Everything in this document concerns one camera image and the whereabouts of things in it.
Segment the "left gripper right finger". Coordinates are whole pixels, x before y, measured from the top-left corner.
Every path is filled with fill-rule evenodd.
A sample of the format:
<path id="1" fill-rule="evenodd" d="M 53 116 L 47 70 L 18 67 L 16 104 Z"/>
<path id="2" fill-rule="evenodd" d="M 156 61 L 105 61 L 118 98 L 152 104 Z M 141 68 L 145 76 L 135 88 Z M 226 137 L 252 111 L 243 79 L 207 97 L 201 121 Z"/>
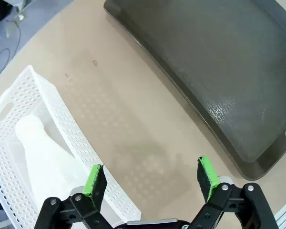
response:
<path id="1" fill-rule="evenodd" d="M 191 229 L 215 229 L 224 213 L 234 213 L 243 229 L 274 229 L 276 220 L 257 183 L 242 188 L 220 181 L 210 160 L 197 160 L 197 181 L 205 204 L 189 224 Z"/>

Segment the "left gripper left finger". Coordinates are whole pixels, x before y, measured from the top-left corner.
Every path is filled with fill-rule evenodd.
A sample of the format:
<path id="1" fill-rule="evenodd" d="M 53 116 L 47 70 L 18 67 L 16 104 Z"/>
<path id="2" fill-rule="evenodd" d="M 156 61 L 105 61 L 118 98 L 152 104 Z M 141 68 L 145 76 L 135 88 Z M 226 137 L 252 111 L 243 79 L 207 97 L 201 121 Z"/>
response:
<path id="1" fill-rule="evenodd" d="M 49 197 L 44 201 L 34 227 L 70 229 L 74 223 L 81 222 L 87 229 L 108 229 L 110 223 L 101 214 L 106 187 L 103 165 L 94 165 L 81 193 L 65 200 Z"/>

